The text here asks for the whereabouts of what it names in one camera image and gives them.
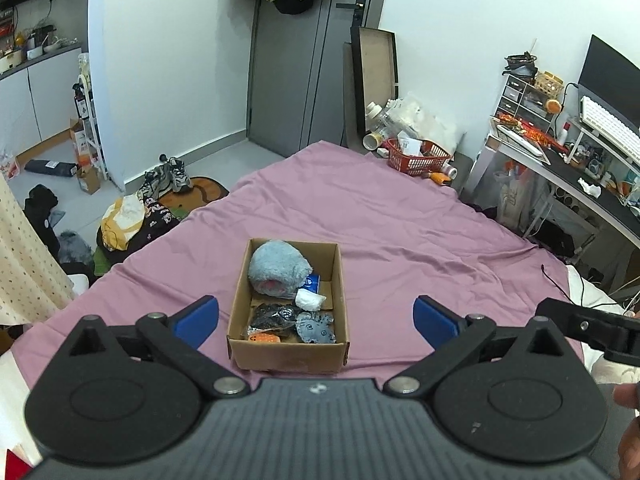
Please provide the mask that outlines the person right hand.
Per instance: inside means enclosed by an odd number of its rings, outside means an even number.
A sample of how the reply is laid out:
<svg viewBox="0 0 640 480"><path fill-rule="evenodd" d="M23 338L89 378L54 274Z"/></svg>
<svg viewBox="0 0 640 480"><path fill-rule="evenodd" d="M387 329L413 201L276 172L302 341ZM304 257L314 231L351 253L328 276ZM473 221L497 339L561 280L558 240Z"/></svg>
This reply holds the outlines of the person right hand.
<svg viewBox="0 0 640 480"><path fill-rule="evenodd" d="M639 390L637 385L617 385L613 392L614 401L623 408L639 411ZM640 430L639 417L634 418L620 439L618 445L618 469L620 480L638 480L640 472Z"/></svg>

